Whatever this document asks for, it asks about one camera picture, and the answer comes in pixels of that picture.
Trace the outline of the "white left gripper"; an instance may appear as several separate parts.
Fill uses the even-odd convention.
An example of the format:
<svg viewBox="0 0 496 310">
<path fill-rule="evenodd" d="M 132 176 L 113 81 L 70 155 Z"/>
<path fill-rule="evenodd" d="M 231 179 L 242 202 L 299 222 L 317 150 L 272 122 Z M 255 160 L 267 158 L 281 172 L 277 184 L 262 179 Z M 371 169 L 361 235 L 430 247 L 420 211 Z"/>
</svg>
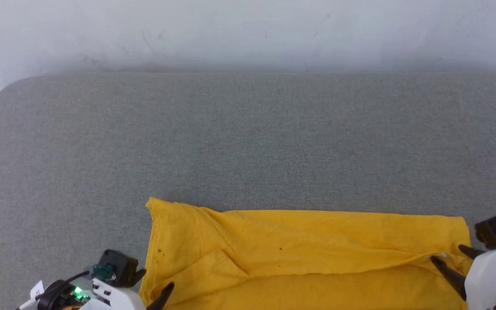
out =
<svg viewBox="0 0 496 310">
<path fill-rule="evenodd" d="M 136 286 L 145 275 L 146 269 L 133 272 L 130 275 L 130 287 Z M 169 283 L 160 292 L 159 297 L 146 308 L 138 293 L 94 279 L 89 301 L 83 304 L 81 310 L 163 310 L 174 287 L 174 282 Z"/>
</svg>

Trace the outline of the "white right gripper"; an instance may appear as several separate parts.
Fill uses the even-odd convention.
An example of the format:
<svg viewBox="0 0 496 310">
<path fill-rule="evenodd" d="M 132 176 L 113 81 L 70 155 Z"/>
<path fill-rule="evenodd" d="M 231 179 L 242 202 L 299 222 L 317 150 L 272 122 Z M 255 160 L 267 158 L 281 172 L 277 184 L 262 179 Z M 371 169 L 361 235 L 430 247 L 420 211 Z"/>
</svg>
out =
<svg viewBox="0 0 496 310">
<path fill-rule="evenodd" d="M 474 260 L 467 277 L 449 268 L 439 257 L 430 258 L 457 294 L 466 301 L 469 310 L 496 309 L 496 250 L 482 251 L 458 245 L 459 251 Z"/>
</svg>

